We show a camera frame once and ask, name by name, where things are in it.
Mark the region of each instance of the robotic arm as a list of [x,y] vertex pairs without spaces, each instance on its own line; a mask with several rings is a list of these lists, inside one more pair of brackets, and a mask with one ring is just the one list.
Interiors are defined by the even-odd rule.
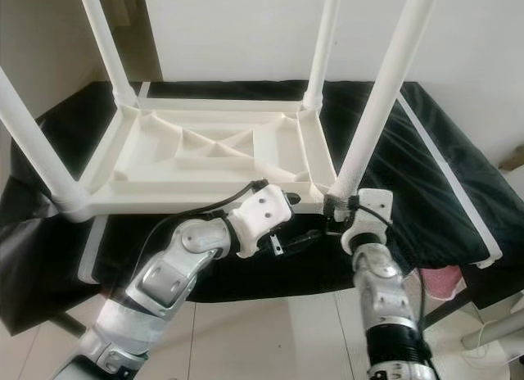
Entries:
[[[353,254],[372,365],[369,379],[435,380],[435,373],[426,366],[428,348],[404,292],[402,273],[385,246],[387,225],[377,217],[390,218],[391,192],[363,189],[358,199],[364,208],[353,214],[341,245]],[[241,258],[253,256],[257,242],[291,217],[286,195],[279,187],[267,185],[223,219],[190,219],[180,224],[167,248],[133,277],[124,297],[107,300],[97,322],[52,379],[134,378],[195,286],[198,272],[232,249],[239,250]]]

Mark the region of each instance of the pink object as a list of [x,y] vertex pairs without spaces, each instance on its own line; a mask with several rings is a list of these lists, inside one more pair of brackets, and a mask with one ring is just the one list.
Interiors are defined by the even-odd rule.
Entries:
[[454,299],[457,286],[462,280],[462,273],[457,265],[449,265],[441,269],[421,269],[421,272],[429,296],[441,301]]

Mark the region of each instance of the black fabric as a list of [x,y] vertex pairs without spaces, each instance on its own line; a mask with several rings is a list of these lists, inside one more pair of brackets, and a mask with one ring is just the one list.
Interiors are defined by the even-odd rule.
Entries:
[[[337,170],[371,87],[371,83],[352,82],[326,83],[324,87],[321,122]],[[303,81],[153,83],[149,96],[299,100],[304,90]],[[468,190],[477,193],[472,200],[477,207],[487,210],[482,216],[489,227],[495,227],[493,233],[503,252],[521,258],[522,202],[501,184],[498,172],[463,138],[419,85],[406,84],[404,95],[436,138],[442,153],[452,156],[450,163],[459,179],[467,179]],[[40,120],[43,132],[76,178],[88,163],[114,111],[110,85],[93,83]],[[43,196],[46,191],[38,177],[18,152],[14,152],[13,167],[15,178],[11,178],[0,204],[0,316],[10,331],[18,332],[82,301],[96,293],[98,287],[75,280],[92,222],[72,224],[56,215],[52,203]],[[398,105],[392,111],[362,186],[386,188],[395,194],[395,228],[413,250],[397,246],[395,237],[390,237],[390,247],[406,272],[415,265],[427,268],[466,265],[488,256],[445,177]],[[503,195],[491,198],[495,192]],[[14,198],[20,198],[19,205],[10,201]],[[108,293],[125,286],[136,267],[143,240],[161,218],[161,215],[112,215],[108,219],[94,273]],[[323,226],[322,216],[297,215],[279,235],[285,245],[296,235],[311,229],[322,230]],[[172,228],[170,225],[162,229],[152,239],[140,256],[141,262],[163,248]],[[351,279],[350,257],[340,248],[336,237],[325,237],[308,250],[286,258],[263,252],[241,260],[231,254],[205,270],[190,299],[235,301],[328,292],[352,287]]]

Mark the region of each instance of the floor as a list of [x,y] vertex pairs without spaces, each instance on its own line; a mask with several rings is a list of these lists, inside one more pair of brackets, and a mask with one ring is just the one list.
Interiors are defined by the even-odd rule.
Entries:
[[[411,278],[407,284],[416,310],[418,281]],[[103,298],[95,296],[70,314],[92,324],[102,305]],[[438,301],[429,299],[428,310],[437,305]],[[457,312],[441,328],[427,331],[441,374],[449,372],[441,360],[447,355],[446,362],[450,357],[454,361],[453,373],[463,372],[461,380],[509,380],[507,365],[499,366],[505,357],[497,357],[491,369],[480,370],[470,368],[460,355],[459,334],[481,325],[475,311],[469,310],[473,316]],[[46,379],[66,359],[75,342],[52,323],[16,337],[8,337],[0,327],[0,378]],[[137,379],[364,380],[367,369],[359,297],[351,289],[222,304],[188,302],[151,351]]]

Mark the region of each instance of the white cylindrical pole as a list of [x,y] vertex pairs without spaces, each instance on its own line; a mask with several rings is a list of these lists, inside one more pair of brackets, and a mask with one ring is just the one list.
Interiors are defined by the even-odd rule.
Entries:
[[487,324],[484,328],[463,337],[461,342],[466,349],[473,350],[521,329],[524,329],[524,310],[519,310],[504,319]]
[[51,144],[0,68],[0,119],[52,194],[53,200],[73,219],[86,219],[88,193],[64,166]]
[[329,53],[335,37],[340,5],[341,0],[325,0],[324,2],[308,88],[304,93],[304,100],[302,101],[302,106],[306,110],[319,110],[322,107],[322,88],[326,79]]
[[424,35],[435,1],[406,1],[337,181],[329,189],[331,198],[346,201],[356,194]]
[[111,35],[100,0],[82,0],[82,3],[97,40],[102,60],[106,65],[107,74],[113,85],[116,104],[135,106],[137,96],[125,75],[124,66],[116,50],[115,40]]

